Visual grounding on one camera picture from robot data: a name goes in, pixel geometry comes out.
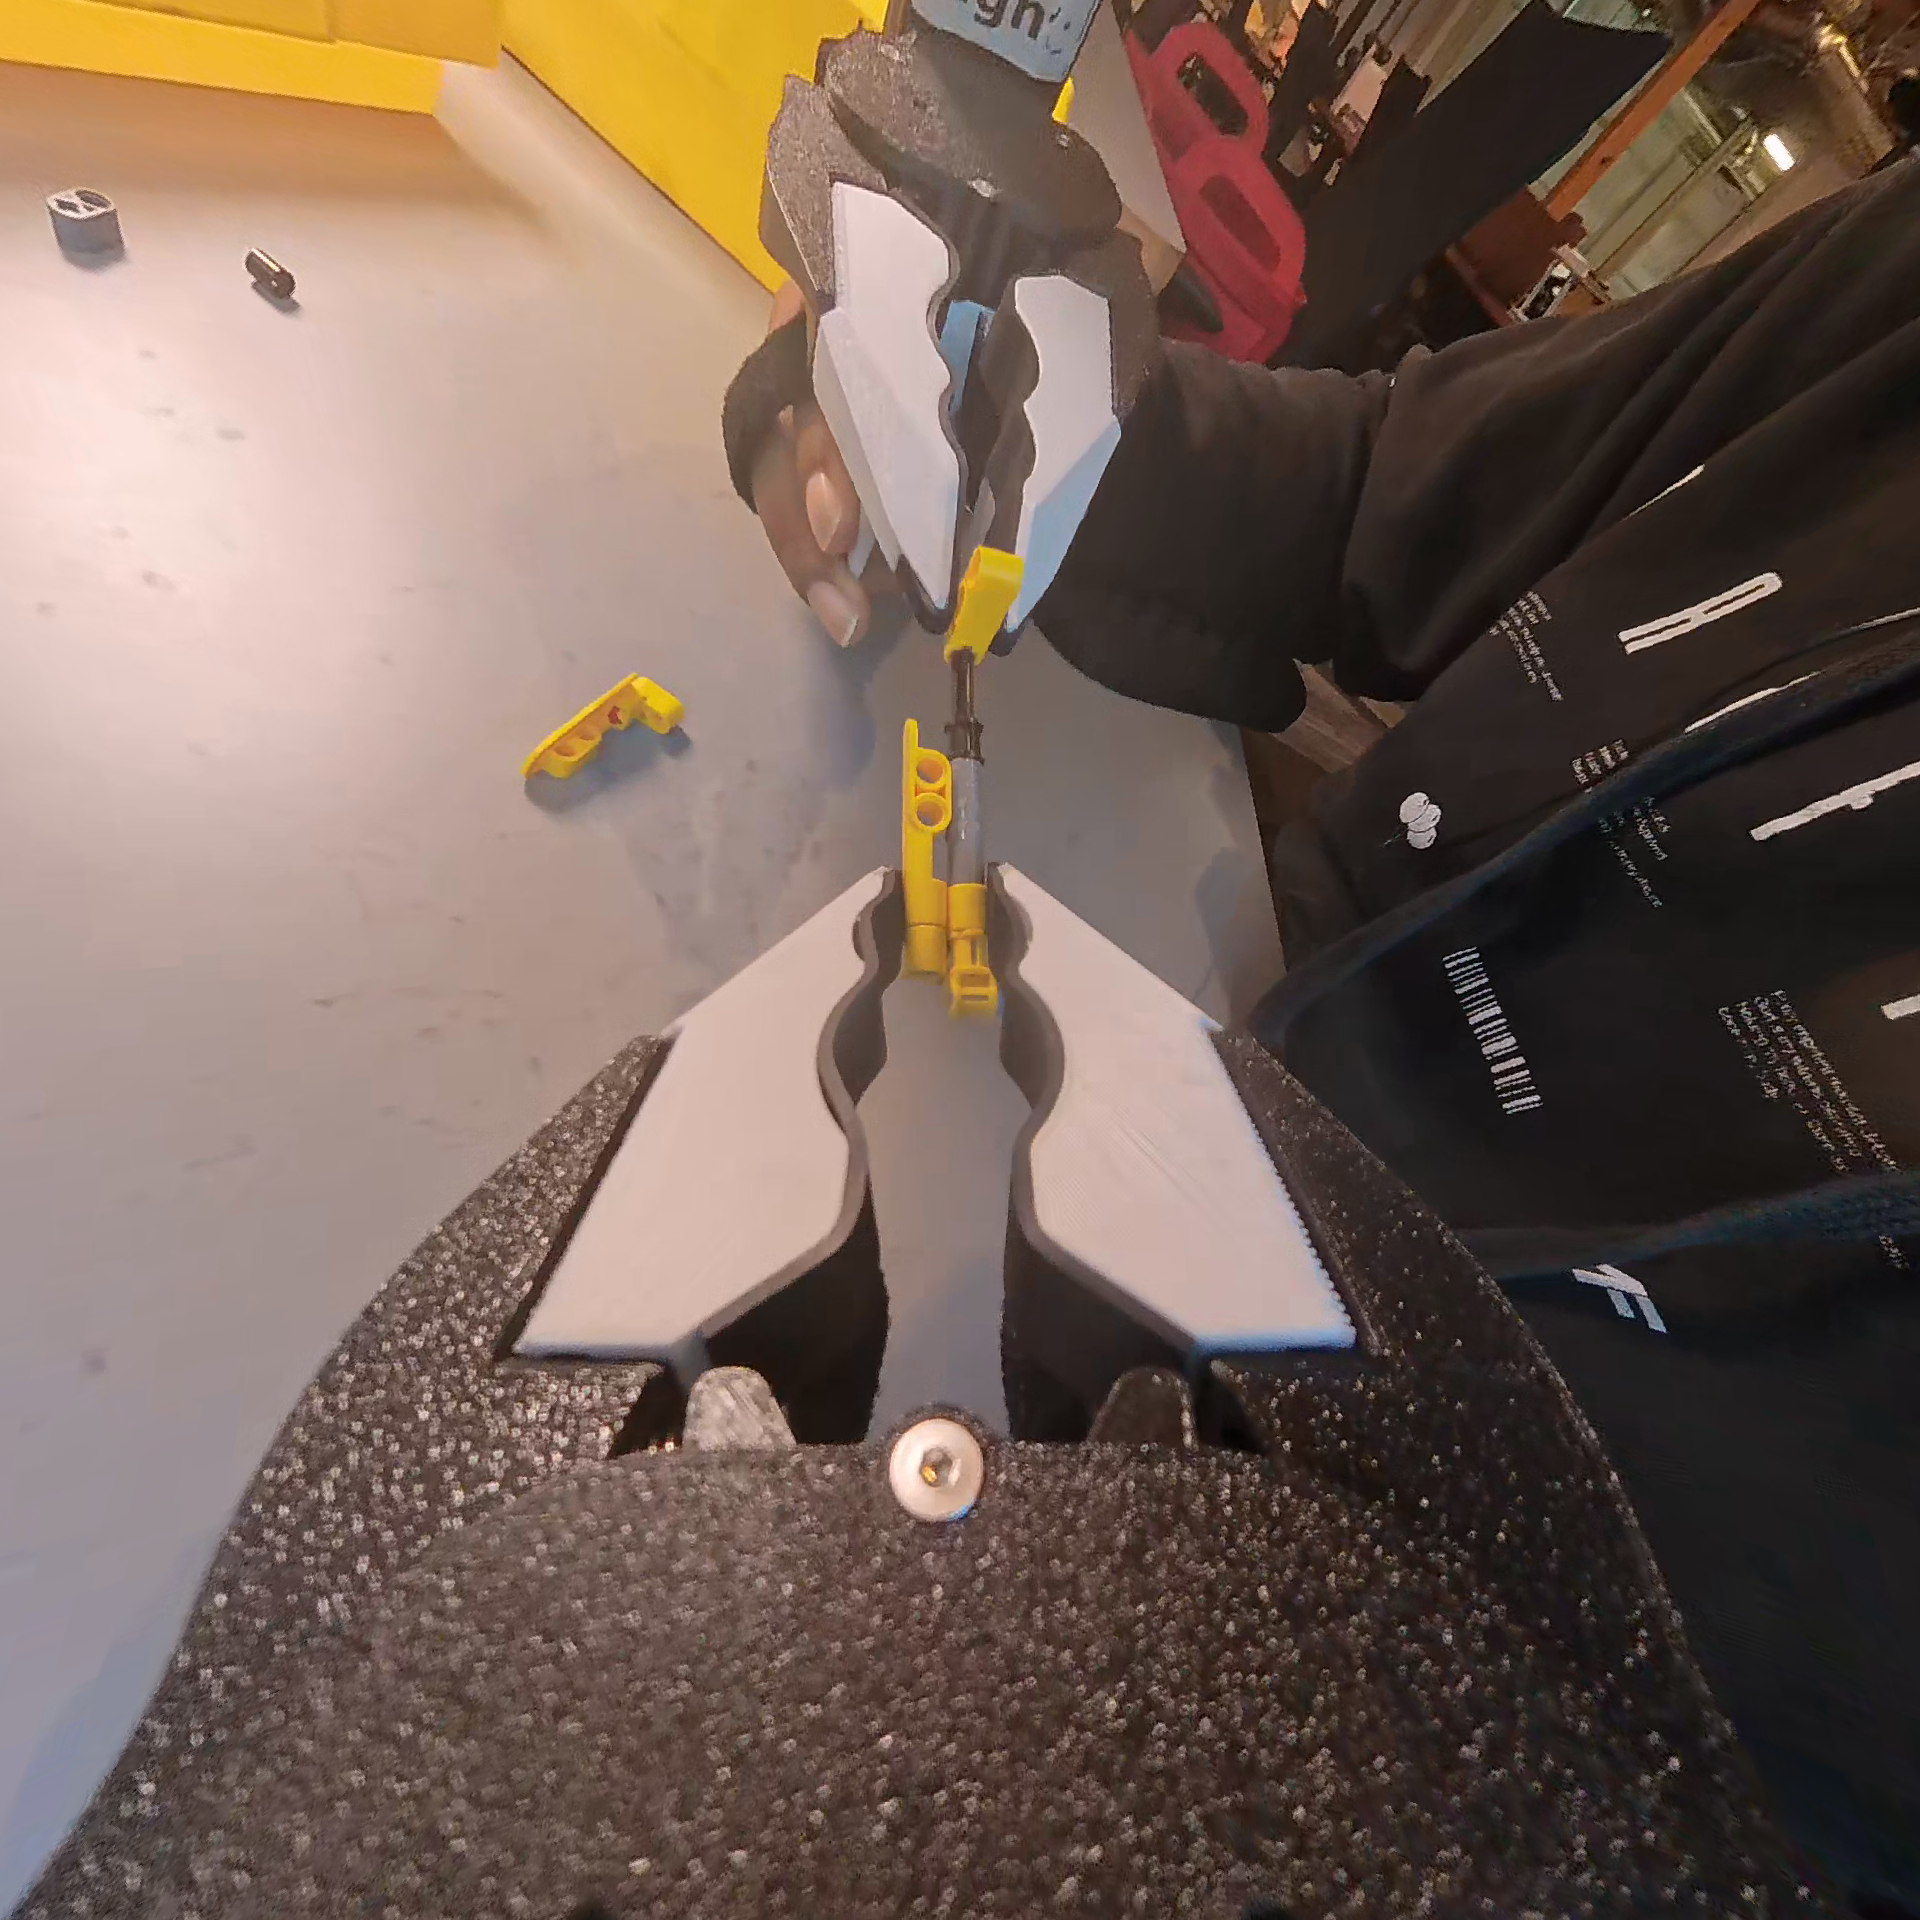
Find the yellow bin with loose parts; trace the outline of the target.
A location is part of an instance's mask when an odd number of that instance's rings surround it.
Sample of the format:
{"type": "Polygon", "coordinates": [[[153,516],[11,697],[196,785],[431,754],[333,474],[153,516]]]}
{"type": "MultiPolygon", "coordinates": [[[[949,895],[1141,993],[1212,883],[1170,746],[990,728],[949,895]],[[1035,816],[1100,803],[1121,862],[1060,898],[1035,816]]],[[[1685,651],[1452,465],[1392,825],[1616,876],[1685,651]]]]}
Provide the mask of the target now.
{"type": "Polygon", "coordinates": [[[431,114],[444,66],[489,67],[499,1],[5,1],[1,61],[431,114]]]}

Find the person's right forearm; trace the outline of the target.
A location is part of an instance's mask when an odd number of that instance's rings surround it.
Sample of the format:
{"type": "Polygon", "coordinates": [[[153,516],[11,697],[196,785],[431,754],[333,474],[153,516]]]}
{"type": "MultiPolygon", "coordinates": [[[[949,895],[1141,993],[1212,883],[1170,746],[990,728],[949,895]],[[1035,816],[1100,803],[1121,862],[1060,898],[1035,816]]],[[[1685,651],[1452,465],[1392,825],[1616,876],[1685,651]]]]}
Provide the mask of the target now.
{"type": "Polygon", "coordinates": [[[1267,370],[1168,347],[1046,589],[1046,640],[1146,705],[1282,733],[1306,664],[1422,692],[1523,588],[1497,483],[1522,335],[1394,373],[1267,370]]]}

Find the pale wooden table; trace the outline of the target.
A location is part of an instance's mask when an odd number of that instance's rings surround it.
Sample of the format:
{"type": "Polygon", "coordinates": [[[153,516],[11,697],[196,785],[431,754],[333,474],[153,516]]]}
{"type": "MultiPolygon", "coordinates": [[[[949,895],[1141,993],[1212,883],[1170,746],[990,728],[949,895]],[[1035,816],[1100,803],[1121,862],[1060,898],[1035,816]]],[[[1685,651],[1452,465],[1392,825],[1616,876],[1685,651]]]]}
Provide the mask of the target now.
{"type": "Polygon", "coordinates": [[[1118,228],[1136,235],[1158,290],[1178,271],[1187,247],[1113,3],[1093,9],[1071,77],[1069,127],[1093,148],[1114,182],[1118,228]]]}

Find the red plastic container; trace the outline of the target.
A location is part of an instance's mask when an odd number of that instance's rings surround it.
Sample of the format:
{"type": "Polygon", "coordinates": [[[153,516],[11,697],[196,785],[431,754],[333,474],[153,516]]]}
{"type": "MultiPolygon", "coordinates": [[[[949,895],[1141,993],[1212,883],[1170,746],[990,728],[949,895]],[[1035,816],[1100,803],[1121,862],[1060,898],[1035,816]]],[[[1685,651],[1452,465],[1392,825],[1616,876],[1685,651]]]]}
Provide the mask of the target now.
{"type": "Polygon", "coordinates": [[[1202,19],[1153,45],[1127,28],[1121,45],[1198,297],[1168,332],[1228,360],[1268,362],[1306,301],[1306,231],[1265,160],[1259,81],[1234,42],[1202,19]]]}

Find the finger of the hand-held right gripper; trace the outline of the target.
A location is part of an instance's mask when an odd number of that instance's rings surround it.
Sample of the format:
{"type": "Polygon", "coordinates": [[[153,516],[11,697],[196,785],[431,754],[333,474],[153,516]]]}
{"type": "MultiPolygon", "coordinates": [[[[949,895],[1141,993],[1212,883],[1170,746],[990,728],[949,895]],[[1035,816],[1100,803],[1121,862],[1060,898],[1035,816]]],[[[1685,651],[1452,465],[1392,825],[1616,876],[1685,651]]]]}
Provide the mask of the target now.
{"type": "Polygon", "coordinates": [[[814,395],[890,567],[933,616],[954,585],[961,453],[933,314],[956,274],[935,228],[897,198],[830,185],[832,294],[814,336],[814,395]]]}
{"type": "Polygon", "coordinates": [[[1057,575],[1114,454],[1113,310],[1065,274],[1021,276],[994,314],[994,548],[1019,561],[1018,634],[1057,575]]]}

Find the yellow angled toy beam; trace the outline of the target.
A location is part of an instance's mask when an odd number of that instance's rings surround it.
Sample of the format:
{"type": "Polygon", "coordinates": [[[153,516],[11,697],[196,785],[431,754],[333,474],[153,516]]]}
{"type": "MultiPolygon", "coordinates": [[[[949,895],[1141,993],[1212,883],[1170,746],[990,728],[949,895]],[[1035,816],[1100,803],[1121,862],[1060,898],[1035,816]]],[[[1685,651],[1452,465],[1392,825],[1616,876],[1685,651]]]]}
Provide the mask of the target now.
{"type": "Polygon", "coordinates": [[[645,677],[628,675],[540,739],[525,756],[520,775],[527,782],[569,780],[614,733],[640,724],[655,736],[671,736],[683,722],[684,704],[675,693],[645,677]]]}

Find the grey desk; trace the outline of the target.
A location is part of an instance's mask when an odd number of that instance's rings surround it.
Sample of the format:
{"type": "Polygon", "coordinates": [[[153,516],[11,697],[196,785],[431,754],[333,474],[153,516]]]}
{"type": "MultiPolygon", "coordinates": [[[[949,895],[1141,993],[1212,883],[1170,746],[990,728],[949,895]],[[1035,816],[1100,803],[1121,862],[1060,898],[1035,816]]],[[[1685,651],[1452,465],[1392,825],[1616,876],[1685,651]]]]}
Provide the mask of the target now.
{"type": "Polygon", "coordinates": [[[728,486],[767,293],[511,61],[431,117],[9,66],[1,133],[13,1907],[347,1323],[894,862],[944,699],[728,486]],[[628,675],[683,726],[523,780],[628,675]]]}

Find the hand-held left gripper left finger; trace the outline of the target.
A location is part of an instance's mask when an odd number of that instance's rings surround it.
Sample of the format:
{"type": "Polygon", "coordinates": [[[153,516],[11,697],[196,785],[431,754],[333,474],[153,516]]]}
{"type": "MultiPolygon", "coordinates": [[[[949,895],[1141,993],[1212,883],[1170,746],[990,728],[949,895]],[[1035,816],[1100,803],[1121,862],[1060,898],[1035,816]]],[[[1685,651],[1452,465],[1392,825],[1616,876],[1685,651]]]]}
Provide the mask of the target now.
{"type": "Polygon", "coordinates": [[[517,1356],[707,1356],[851,1234],[897,876],[857,876],[662,1035],[513,1333],[517,1356]]]}

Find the empty yellow storage bin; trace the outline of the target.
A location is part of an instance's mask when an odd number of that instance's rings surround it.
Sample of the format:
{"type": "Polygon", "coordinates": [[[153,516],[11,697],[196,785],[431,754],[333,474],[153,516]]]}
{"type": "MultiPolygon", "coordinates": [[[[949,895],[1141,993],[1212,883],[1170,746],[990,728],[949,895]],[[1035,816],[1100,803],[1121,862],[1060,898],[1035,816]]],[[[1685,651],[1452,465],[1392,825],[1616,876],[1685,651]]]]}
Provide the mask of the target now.
{"type": "Polygon", "coordinates": [[[503,49],[769,293],[765,140],[817,49],[883,1],[508,1],[503,49]]]}

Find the yellow toy actuator assembly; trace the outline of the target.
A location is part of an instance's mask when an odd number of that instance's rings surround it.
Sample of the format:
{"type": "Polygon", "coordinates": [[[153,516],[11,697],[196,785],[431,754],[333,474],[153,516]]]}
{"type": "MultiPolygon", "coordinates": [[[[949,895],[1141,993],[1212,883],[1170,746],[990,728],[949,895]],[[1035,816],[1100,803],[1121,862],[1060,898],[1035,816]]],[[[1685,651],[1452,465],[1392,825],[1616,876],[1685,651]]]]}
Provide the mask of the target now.
{"type": "Polygon", "coordinates": [[[938,980],[956,1017],[999,1012],[988,952],[988,859],[982,800],[982,736],[976,709],[977,658],[956,648],[947,746],[901,728],[899,888],[903,902],[901,972],[938,980]]]}

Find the person's right hand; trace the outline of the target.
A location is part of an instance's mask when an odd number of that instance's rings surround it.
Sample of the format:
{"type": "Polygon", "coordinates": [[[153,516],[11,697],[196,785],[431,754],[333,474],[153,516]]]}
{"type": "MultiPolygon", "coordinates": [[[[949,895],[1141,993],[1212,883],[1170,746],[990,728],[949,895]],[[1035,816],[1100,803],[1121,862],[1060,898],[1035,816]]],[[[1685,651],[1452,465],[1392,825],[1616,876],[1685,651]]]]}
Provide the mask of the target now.
{"type": "Polygon", "coordinates": [[[896,582],[879,552],[861,568],[851,565],[861,508],[814,399],[781,411],[758,447],[749,493],[786,582],[826,636],[849,648],[866,636],[876,596],[896,582]]]}

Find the small yellow toy beam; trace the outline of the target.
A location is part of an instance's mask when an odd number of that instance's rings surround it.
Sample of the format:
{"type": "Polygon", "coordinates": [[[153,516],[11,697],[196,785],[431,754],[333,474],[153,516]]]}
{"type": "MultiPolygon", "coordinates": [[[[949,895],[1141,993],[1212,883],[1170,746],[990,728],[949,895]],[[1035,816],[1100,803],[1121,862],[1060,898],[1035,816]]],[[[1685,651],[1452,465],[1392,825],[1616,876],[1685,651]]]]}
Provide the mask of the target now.
{"type": "Polygon", "coordinates": [[[949,662],[987,658],[1011,620],[1019,588],[1019,557],[988,543],[977,546],[954,591],[941,658],[949,662]]]}

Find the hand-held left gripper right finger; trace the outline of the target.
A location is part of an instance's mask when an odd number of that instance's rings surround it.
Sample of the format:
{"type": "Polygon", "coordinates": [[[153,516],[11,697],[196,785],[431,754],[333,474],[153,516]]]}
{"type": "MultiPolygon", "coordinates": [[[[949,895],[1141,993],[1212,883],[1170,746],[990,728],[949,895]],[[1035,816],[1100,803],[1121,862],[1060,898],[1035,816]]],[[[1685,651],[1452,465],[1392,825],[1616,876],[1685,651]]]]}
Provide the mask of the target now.
{"type": "Polygon", "coordinates": [[[1353,1348],[1225,1029],[1015,865],[994,880],[1019,937],[1000,1032],[1030,1087],[1019,1223],[1043,1261],[1183,1356],[1353,1348]]]}

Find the person's black hoodie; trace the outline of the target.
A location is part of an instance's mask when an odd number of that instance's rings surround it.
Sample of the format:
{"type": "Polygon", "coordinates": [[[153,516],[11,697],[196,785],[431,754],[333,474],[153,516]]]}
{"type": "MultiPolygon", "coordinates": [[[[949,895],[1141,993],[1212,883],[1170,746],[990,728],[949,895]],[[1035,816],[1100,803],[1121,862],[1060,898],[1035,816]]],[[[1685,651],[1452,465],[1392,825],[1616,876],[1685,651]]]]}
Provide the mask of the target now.
{"type": "Polygon", "coordinates": [[[1523,588],[1286,830],[1262,1035],[1517,1296],[1797,1857],[1915,1916],[1915,158],[1517,330],[1523,588]]]}

